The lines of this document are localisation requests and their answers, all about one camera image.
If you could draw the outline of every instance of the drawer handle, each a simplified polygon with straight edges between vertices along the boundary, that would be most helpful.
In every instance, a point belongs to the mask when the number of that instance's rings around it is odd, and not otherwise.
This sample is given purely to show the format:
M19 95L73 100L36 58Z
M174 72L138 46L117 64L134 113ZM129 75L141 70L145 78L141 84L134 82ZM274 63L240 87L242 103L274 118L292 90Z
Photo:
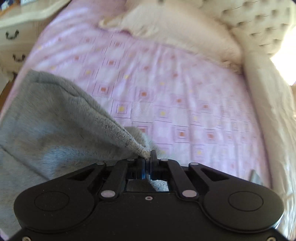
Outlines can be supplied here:
M20 32L19 32L18 30L16 30L16 31L15 31L15 35L12 36L12 37L9 37L9 36L8 36L8 35L9 35L9 32L6 32L6 34L5 34L5 35L6 35L6 39L8 39L8 40L16 39L19 33L20 33Z
M24 62L25 58L26 58L26 55L22 55L22 58L16 58L15 54L12 55L12 58L15 62L18 62L18 63L21 63L21 62Z

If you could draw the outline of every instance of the dresser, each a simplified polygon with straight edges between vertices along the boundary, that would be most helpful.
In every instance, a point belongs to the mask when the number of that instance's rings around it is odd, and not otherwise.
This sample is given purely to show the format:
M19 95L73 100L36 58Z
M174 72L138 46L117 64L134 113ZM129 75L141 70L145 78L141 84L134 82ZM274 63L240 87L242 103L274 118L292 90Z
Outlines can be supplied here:
M0 67L18 73L43 29L71 0L37 0L0 17Z

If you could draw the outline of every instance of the tufted headboard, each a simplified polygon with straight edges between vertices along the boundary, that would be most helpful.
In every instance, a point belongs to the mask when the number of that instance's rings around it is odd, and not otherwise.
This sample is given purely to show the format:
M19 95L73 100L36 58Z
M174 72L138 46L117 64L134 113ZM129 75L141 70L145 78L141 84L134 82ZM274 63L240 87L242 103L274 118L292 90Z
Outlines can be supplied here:
M296 23L296 4L292 0L187 1L229 28L243 29L271 56L280 49L284 35Z

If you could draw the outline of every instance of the mattress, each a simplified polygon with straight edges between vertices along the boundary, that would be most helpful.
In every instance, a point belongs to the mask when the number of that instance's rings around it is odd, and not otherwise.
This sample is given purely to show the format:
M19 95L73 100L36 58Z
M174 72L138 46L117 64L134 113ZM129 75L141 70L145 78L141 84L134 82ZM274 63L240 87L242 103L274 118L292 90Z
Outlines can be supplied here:
M123 126L135 126L163 154L243 179L256 170L271 186L262 133L243 76L200 55L98 27L124 0L72 0L40 35L2 116L29 69L80 86Z

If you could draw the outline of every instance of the fuzzy gray fabric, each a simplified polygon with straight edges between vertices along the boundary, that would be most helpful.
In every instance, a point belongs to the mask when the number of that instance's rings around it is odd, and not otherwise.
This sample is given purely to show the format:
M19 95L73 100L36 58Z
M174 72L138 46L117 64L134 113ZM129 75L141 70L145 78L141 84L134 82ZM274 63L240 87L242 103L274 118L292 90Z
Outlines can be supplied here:
M20 228L13 202L23 190L95 162L147 159L152 149L72 82L30 71L0 124L0 228L8 236Z

